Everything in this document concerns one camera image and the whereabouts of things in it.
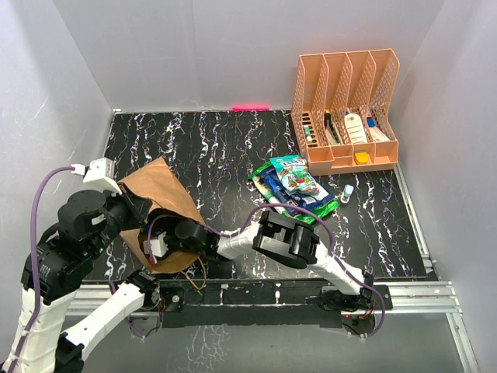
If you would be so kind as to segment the blue sea salt vinegar bag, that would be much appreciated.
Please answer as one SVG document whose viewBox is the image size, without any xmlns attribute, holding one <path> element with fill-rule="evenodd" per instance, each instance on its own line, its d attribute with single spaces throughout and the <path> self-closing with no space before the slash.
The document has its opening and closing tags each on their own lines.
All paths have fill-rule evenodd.
<svg viewBox="0 0 497 373">
<path fill-rule="evenodd" d="M 276 170 L 270 166 L 269 168 L 264 169 L 259 172 L 257 176 L 263 181 L 263 183 L 269 188 L 272 195 L 283 204 L 286 204 L 289 201 L 289 197 L 283 188 L 277 174 Z"/>
</svg>

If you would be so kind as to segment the white blue snack packet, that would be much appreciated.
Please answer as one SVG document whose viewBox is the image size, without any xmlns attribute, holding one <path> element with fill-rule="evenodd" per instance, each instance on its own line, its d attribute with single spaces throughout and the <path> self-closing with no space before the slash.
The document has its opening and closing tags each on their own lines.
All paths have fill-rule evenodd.
<svg viewBox="0 0 497 373">
<path fill-rule="evenodd" d="M 339 206 L 335 196 L 330 194 L 320 184 L 318 184 L 318 192 L 314 194 L 304 194 L 298 191 L 290 193 L 286 189 L 285 192 L 289 197 L 289 201 L 286 204 L 291 204 L 292 207 L 285 207 L 284 209 L 292 217 L 302 214 L 295 207 L 301 207 L 322 218 Z"/>
</svg>

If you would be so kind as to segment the small colourful snack packet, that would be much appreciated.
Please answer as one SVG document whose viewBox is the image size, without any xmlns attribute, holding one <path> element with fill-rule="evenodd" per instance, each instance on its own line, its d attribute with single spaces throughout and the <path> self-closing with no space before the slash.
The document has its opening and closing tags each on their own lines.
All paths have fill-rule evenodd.
<svg viewBox="0 0 497 373">
<path fill-rule="evenodd" d="M 285 155 L 273 157 L 270 160 L 272 167 L 283 187 L 290 193 L 296 191 L 304 194 L 318 192 L 318 183 L 308 170 L 305 158 L 299 155 Z"/>
</svg>

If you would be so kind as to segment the green Chuba chips bag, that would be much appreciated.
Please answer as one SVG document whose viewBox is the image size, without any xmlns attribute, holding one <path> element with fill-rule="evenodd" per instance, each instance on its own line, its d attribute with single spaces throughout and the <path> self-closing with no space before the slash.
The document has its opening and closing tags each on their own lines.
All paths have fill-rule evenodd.
<svg viewBox="0 0 497 373">
<path fill-rule="evenodd" d="M 312 224 L 315 219 L 308 214 L 303 214 L 295 207 L 301 207 L 317 215 L 319 218 L 324 218 L 339 206 L 335 195 L 329 193 L 313 177 L 311 177 L 311 180 L 317 187 L 316 193 L 287 190 L 281 183 L 271 161 L 260 166 L 248 179 L 254 183 L 255 188 L 263 195 L 268 204 L 290 205 L 289 207 L 273 207 L 276 212 L 308 224 Z"/>
</svg>

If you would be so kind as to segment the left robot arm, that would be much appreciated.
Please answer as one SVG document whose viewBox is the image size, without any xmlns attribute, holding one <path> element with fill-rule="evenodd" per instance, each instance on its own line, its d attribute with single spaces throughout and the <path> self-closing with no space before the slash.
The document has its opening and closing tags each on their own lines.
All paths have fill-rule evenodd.
<svg viewBox="0 0 497 373">
<path fill-rule="evenodd" d="M 68 198 L 57 213 L 57 224 L 35 239 L 26 259 L 22 311 L 3 372 L 80 372 L 120 322 L 158 305 L 158 282 L 136 270 L 80 323 L 62 328 L 94 261 L 121 232 L 144 225 L 151 206 L 151 200 L 124 184 L 118 194 L 82 190 Z"/>
</svg>

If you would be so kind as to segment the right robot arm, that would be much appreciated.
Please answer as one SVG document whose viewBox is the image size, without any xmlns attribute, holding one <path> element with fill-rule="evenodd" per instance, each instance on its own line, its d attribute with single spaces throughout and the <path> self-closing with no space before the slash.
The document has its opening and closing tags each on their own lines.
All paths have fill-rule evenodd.
<svg viewBox="0 0 497 373">
<path fill-rule="evenodd" d="M 311 225 L 273 211 L 263 212 L 257 222 L 232 232 L 216 233 L 199 222 L 177 218 L 159 242 L 168 258 L 194 253 L 234 260 L 256 251 L 286 267 L 309 269 L 335 286 L 321 293 L 326 310 L 371 312 L 376 305 L 382 306 L 373 275 L 330 254 Z"/>
</svg>

